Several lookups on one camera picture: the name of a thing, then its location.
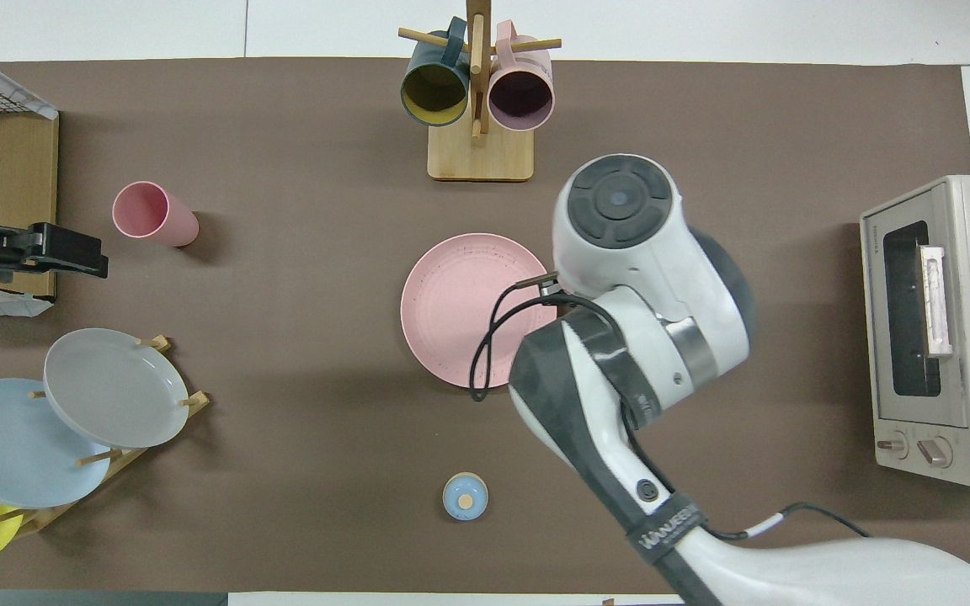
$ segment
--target mug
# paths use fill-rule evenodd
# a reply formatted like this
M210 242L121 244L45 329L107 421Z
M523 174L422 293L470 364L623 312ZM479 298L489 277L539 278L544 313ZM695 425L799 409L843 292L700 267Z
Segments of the mug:
M447 46L414 46L400 95L411 118L427 126L446 126L462 117L470 92L470 59L462 51L466 22L451 17L447 31L431 34L447 38Z
M127 237L167 246L188 245L200 230L193 211L152 181L126 185L115 196L111 219Z
M511 45L534 42L517 35L511 19L496 26L496 55L488 81L488 113L508 130L534 130L553 111L552 61L548 50L513 53Z

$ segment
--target light blue plate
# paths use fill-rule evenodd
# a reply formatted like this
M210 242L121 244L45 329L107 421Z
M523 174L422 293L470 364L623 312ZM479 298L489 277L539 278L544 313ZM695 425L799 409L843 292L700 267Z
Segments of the light blue plate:
M488 488L468 471L456 473L444 486L444 509L456 520L477 520L488 506Z
M0 503L42 509L75 502L96 490L108 460L77 467L78 458L107 451L74 433L44 398L43 383L0 379Z

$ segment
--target pink cup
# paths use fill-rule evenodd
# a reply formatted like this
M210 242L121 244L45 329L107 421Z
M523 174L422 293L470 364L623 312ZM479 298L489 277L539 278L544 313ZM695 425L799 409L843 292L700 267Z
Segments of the pink cup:
M111 218L127 237L167 246L188 245L200 229L192 210L151 181L126 185L115 196Z
M511 19L496 26L496 57L488 81L488 112L509 130L534 130L552 115L552 59L548 50L512 53L511 45L536 38L517 35Z

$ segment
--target pink plate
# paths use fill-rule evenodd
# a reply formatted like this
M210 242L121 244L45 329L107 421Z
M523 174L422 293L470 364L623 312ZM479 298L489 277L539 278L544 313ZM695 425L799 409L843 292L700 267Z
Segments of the pink plate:
M518 242L495 234L462 234L425 253L403 286L399 313L403 334L421 365L440 379L469 387L470 361L488 330L497 296L516 281L546 272ZM512 292L497 317L538 295L536 288ZM556 319L555 307L536 306L509 319L493 337L490 386L508 383L511 362L523 337ZM474 384L485 383L485 357Z

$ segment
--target white toaster oven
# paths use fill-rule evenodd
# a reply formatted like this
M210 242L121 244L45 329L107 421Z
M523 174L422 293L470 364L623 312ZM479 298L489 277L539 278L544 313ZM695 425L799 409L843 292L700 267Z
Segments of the white toaster oven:
M860 219L878 464L970 486L970 176Z

